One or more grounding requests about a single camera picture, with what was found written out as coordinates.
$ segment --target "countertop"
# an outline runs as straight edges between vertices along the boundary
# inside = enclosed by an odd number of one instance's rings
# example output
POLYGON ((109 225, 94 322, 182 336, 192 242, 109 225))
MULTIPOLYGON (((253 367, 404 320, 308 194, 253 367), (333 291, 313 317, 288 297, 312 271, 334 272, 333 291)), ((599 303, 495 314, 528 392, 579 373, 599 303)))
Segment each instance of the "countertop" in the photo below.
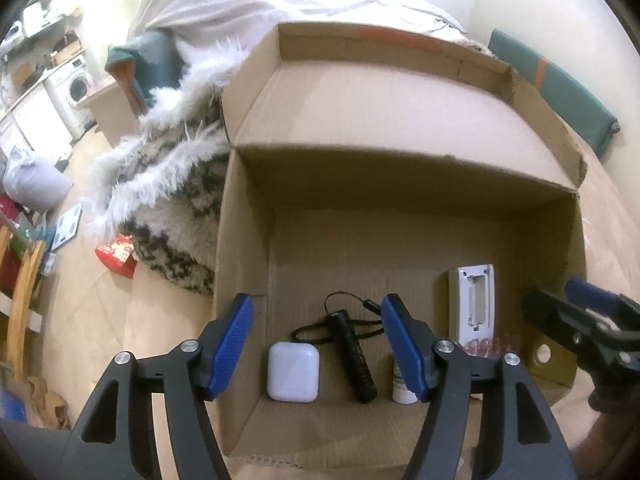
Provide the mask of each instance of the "countertop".
MULTIPOLYGON (((84 54, 84 49, 78 51, 78 54, 76 54, 76 56, 79 54, 84 54)), ((71 59, 66 60, 64 63, 58 65, 55 68, 52 68, 51 70, 45 70, 40 76, 40 78, 33 85, 31 85, 20 97, 18 97, 10 107, 6 108, 4 112, 0 113, 0 121, 2 121, 5 117, 7 117, 9 113, 13 112, 15 107, 17 107, 17 105, 19 105, 22 101, 24 101, 27 95, 29 95, 33 91, 33 89, 36 88, 36 86, 44 82, 51 74, 57 72, 57 70, 65 66, 69 61, 71 61, 72 59, 75 59, 76 56, 73 56, 71 59)))

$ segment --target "metal screw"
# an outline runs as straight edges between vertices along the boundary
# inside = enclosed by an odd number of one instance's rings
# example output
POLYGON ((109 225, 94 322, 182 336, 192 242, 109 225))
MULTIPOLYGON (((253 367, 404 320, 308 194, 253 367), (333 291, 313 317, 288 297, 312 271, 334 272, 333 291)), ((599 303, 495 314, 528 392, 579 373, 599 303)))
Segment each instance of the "metal screw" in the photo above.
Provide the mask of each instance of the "metal screw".
POLYGON ((180 350, 183 352, 195 352, 198 349, 198 342, 195 339, 187 339, 180 345, 180 350))
POLYGON ((445 354, 453 352, 453 343, 446 339, 441 339, 436 343, 436 348, 445 354))
POLYGON ((117 365, 123 365, 125 363, 128 363, 130 359, 131 359, 131 354, 129 352, 118 352, 116 354, 116 357, 113 358, 113 360, 116 361, 117 365))
POLYGON ((504 362, 511 366, 520 364, 520 358, 516 354, 508 353, 504 355, 504 362))

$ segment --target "fur blanket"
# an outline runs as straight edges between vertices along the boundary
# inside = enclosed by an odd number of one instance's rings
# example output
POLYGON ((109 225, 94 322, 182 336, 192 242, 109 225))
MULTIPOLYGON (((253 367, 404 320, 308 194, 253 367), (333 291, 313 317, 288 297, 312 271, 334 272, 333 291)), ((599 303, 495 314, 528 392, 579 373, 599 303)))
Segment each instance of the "fur blanket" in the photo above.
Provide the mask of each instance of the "fur blanket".
POLYGON ((245 58, 218 45, 179 89, 154 91, 140 131, 91 168, 91 231, 134 235, 140 259, 179 286, 211 293, 229 146, 220 95, 245 58))

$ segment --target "blue rubber pad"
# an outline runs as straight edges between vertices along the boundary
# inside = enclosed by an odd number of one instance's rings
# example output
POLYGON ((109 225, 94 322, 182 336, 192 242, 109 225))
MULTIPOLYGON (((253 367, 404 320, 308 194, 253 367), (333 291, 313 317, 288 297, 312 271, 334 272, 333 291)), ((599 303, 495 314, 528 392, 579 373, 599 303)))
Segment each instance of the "blue rubber pad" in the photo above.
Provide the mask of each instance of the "blue rubber pad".
POLYGON ((381 307, 382 326, 385 328, 386 337, 389 339, 394 357, 402 372, 404 384, 418 399, 424 400, 428 388, 424 381, 424 362, 420 357, 420 352, 418 352, 409 331, 400 316, 398 316, 393 304, 386 296, 382 301, 381 307))
POLYGON ((578 278, 566 282, 564 293, 571 303, 589 308, 603 316, 616 317, 624 305, 617 294, 578 278))
POLYGON ((211 399, 215 399, 229 386, 242 352, 242 346, 254 324, 254 304, 249 296, 245 296, 242 303, 236 308, 236 312, 233 314, 215 354, 213 354, 211 377, 207 386, 207 392, 211 399))

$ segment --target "tiled floor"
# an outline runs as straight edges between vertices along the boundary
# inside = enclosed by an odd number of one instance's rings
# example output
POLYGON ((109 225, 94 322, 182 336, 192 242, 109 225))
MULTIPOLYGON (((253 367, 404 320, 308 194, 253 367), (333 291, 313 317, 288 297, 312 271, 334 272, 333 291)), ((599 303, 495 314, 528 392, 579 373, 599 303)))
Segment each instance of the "tiled floor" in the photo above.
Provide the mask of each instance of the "tiled floor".
MULTIPOLYGON (((57 213, 85 196, 88 168, 109 148, 95 130, 78 142, 65 171, 74 187, 57 213)), ((32 372, 41 372, 49 387, 65 397, 72 423, 117 352, 127 349, 136 357, 165 353, 200 333, 212 305, 210 296, 172 285, 141 263, 132 280, 107 270, 87 236, 88 214, 82 214, 78 236, 56 251, 53 272, 42 282, 37 309, 44 315, 44 329, 32 349, 32 372)), ((161 427, 162 414, 159 418, 161 427)), ((159 439, 158 445, 161 462, 167 462, 168 441, 159 439)))

